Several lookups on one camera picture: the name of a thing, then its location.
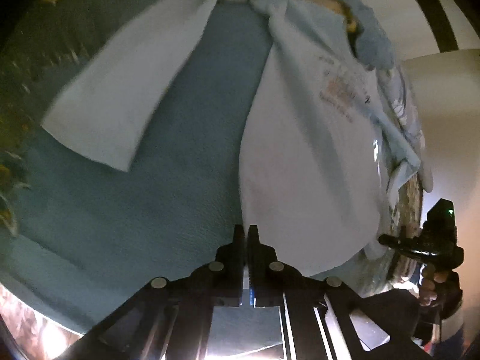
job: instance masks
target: bright light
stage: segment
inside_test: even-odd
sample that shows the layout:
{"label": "bright light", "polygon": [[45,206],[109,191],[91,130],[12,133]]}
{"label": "bright light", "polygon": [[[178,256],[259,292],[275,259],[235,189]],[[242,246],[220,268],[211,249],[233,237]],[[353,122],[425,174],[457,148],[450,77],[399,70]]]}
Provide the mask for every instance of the bright light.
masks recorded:
{"label": "bright light", "polygon": [[325,315],[325,323],[327,325],[328,331],[330,332],[333,349],[335,351],[335,354],[337,355],[337,359],[352,360],[349,348],[347,347],[347,343],[345,342],[342,330],[340,329],[337,317],[335,316],[332,304],[330,303],[327,295],[325,295],[325,302],[328,307],[327,314]]}
{"label": "bright light", "polygon": [[322,334],[323,345],[325,346],[325,351],[327,352],[328,360],[333,360],[332,351],[330,349],[330,345],[328,344],[327,334],[325,332],[325,328],[323,327],[322,319],[320,318],[320,313],[318,312],[318,308],[314,308],[315,317],[317,317],[318,327],[320,327],[320,333]]}
{"label": "bright light", "polygon": [[51,322],[48,322],[42,333],[43,348],[50,359],[61,355],[68,347],[65,335]]}
{"label": "bright light", "polygon": [[377,162],[378,158],[378,141],[374,140],[373,141],[373,160]]}
{"label": "bright light", "polygon": [[393,288],[399,288],[401,290],[414,290],[415,292],[418,292],[418,287],[416,284],[412,283],[411,281],[405,281],[403,283],[394,283]]}
{"label": "bright light", "polygon": [[238,359],[238,360],[269,360],[265,357],[260,357],[260,356],[205,356],[205,360],[233,360],[233,359]]}

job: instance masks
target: screw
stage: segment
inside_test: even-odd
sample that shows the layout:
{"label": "screw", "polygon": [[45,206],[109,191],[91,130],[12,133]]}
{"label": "screw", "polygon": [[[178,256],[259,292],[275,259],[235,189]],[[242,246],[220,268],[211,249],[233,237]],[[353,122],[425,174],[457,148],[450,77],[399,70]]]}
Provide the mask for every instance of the screw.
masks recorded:
{"label": "screw", "polygon": [[268,267],[275,272],[282,272],[283,268],[285,268],[285,266],[280,261],[271,262]]}
{"label": "screw", "polygon": [[208,264],[208,269],[212,272],[220,272],[223,269],[224,265],[220,261],[212,261]]}
{"label": "screw", "polygon": [[165,279],[164,277],[156,277],[150,282],[150,285],[152,286],[152,288],[159,290],[160,288],[163,288],[167,285],[167,279]]}
{"label": "screw", "polygon": [[342,285],[342,280],[336,276],[329,276],[327,277],[327,284],[330,287],[340,287]]}

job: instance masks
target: black metal frame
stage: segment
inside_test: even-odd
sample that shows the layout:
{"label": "black metal frame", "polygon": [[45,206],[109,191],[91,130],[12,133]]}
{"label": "black metal frame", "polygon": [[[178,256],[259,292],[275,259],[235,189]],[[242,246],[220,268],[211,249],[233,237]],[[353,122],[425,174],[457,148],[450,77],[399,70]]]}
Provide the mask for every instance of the black metal frame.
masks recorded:
{"label": "black metal frame", "polygon": [[[214,262],[187,278],[150,281],[59,359],[159,360],[165,355],[166,360],[203,360],[214,307],[241,305],[245,259],[250,302],[255,307],[279,307],[285,359],[326,360],[330,352],[340,360],[325,320],[326,297],[352,360],[431,359],[411,341],[419,306],[408,291],[360,298],[339,280],[304,277],[278,262],[275,249],[260,243],[256,226],[249,229],[246,253],[243,227],[236,226],[233,241],[218,248]],[[355,309],[371,318],[390,340],[365,351],[350,319]]]}

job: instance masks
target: hand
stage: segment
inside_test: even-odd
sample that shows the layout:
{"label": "hand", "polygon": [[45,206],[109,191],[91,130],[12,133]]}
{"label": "hand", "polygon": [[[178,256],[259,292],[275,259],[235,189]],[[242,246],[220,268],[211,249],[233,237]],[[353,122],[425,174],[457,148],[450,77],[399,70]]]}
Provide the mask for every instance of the hand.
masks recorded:
{"label": "hand", "polygon": [[435,272],[435,267],[432,265],[427,265],[423,269],[421,273],[423,280],[418,291],[421,306],[429,306],[438,298],[435,283],[445,283],[449,274],[450,271]]}

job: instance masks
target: white wall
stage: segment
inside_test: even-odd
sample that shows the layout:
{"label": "white wall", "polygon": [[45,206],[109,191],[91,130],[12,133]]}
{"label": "white wall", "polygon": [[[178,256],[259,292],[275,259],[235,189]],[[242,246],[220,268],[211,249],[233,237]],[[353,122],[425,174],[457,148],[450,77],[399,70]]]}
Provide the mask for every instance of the white wall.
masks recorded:
{"label": "white wall", "polygon": [[441,197],[452,200],[465,262],[466,336],[480,329],[480,51],[462,50],[405,62],[433,168],[424,215]]}
{"label": "white wall", "polygon": [[435,37],[416,0],[362,0],[372,7],[400,59],[439,52]]}

